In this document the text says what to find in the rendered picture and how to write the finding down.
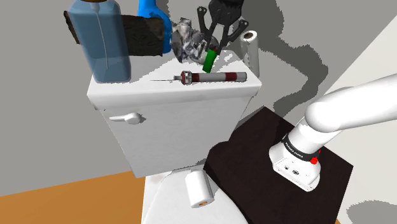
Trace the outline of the white toilet paper roll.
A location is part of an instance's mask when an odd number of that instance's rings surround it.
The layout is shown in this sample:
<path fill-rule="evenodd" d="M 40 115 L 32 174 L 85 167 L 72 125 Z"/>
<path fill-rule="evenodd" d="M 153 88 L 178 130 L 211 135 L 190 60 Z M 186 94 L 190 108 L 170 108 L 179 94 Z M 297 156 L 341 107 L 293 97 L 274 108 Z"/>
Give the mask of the white toilet paper roll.
<path fill-rule="evenodd" d="M 214 202 L 214 194 L 204 170 L 195 170 L 187 174 L 185 184 L 192 208 L 203 207 Z"/>

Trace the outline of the blue translucent soap bottle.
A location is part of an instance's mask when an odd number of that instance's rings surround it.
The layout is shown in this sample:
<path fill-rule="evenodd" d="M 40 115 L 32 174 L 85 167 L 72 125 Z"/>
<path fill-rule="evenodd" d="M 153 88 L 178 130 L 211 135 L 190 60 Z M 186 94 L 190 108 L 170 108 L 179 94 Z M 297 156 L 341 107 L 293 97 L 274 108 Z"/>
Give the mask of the blue translucent soap bottle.
<path fill-rule="evenodd" d="M 97 83 L 125 83 L 131 65 L 122 14 L 115 0 L 75 0 L 67 10 Z"/>

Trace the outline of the grey paper towel roll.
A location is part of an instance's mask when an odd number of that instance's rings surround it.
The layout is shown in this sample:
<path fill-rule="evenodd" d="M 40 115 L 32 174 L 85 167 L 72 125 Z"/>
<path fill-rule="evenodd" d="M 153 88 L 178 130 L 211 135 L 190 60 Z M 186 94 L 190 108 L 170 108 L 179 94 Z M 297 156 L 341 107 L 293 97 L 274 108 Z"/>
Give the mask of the grey paper towel roll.
<path fill-rule="evenodd" d="M 259 78 L 259 46 L 256 31 L 245 31 L 240 35 L 240 49 L 244 64 Z"/>

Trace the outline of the dark robot stand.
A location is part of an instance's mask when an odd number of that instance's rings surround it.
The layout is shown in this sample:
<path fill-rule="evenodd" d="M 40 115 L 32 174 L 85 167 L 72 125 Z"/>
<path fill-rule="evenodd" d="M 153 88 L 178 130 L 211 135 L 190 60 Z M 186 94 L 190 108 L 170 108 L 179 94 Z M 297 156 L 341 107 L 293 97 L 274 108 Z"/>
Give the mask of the dark robot stand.
<path fill-rule="evenodd" d="M 321 149 L 318 186 L 305 192 L 272 168 L 268 151 L 293 125 L 266 107 L 218 143 L 204 169 L 249 224 L 335 224 L 352 164 Z"/>

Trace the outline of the red and white syringe tool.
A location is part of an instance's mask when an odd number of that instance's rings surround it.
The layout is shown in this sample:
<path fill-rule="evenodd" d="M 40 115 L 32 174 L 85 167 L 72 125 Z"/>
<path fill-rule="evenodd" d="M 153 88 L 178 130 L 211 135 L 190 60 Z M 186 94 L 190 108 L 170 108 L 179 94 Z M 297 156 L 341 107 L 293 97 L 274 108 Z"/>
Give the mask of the red and white syringe tool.
<path fill-rule="evenodd" d="M 247 72 L 217 72 L 217 73 L 193 73 L 191 71 L 182 71 L 179 76 L 174 76 L 169 80 L 155 81 L 179 81 L 183 85 L 205 82 L 245 82 Z"/>

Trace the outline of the black rolled cloth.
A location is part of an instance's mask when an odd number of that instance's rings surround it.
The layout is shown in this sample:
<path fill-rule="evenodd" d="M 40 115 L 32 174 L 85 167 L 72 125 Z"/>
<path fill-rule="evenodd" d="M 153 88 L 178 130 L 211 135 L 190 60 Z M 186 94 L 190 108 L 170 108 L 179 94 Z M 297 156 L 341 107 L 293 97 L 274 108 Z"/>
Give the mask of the black rolled cloth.
<path fill-rule="evenodd" d="M 164 23 L 161 18 L 113 15 L 93 11 L 64 12 L 77 44 L 93 59 L 161 55 Z"/>

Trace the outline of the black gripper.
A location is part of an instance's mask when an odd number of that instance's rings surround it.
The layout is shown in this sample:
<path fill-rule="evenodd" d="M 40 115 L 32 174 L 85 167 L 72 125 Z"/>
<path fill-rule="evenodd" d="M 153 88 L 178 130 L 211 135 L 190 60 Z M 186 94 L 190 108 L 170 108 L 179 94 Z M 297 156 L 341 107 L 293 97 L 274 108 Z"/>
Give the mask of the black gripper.
<path fill-rule="evenodd" d="M 248 27 L 249 22 L 242 19 L 239 20 L 237 29 L 231 34 L 228 33 L 231 24 L 241 17 L 243 4 L 244 0 L 210 0 L 208 7 L 212 21 L 215 21 L 217 24 L 226 24 L 223 26 L 220 44 L 213 35 L 211 35 L 210 40 L 207 40 L 209 29 L 206 27 L 204 20 L 207 9 L 203 6 L 197 8 L 200 33 L 206 42 L 206 47 L 215 51 L 217 55 L 220 55 L 222 48 L 229 42 L 234 42 Z"/>

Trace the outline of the crumpled silver foil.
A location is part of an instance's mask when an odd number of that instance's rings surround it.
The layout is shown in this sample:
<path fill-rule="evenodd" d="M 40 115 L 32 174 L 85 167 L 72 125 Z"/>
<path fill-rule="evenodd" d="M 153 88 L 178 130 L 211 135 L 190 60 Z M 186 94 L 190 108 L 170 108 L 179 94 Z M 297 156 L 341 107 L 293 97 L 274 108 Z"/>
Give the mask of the crumpled silver foil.
<path fill-rule="evenodd" d="M 192 28 L 192 21 L 181 17 L 172 27 L 171 47 L 177 60 L 182 63 L 188 59 L 203 64 L 206 47 L 204 35 Z"/>

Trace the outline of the bright blue plastic bottle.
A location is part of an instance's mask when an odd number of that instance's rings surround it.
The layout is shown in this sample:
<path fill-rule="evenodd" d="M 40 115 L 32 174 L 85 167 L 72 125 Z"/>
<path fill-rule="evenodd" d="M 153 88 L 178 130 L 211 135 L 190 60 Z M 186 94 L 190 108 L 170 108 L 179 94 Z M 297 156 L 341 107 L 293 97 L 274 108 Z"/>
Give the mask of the bright blue plastic bottle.
<path fill-rule="evenodd" d="M 171 51 L 172 24 L 169 17 L 157 6 L 156 0 L 139 0 L 137 15 L 144 18 L 161 18 L 164 21 L 162 53 Z"/>

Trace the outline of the green marker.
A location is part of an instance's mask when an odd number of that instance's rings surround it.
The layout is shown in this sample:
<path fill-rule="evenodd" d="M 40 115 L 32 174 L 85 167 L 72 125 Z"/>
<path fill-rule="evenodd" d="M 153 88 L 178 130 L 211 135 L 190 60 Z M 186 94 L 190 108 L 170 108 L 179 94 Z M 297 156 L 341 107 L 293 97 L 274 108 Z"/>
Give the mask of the green marker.
<path fill-rule="evenodd" d="M 206 73 L 210 73 L 217 56 L 218 53 L 216 48 L 208 49 L 202 70 L 205 71 Z"/>

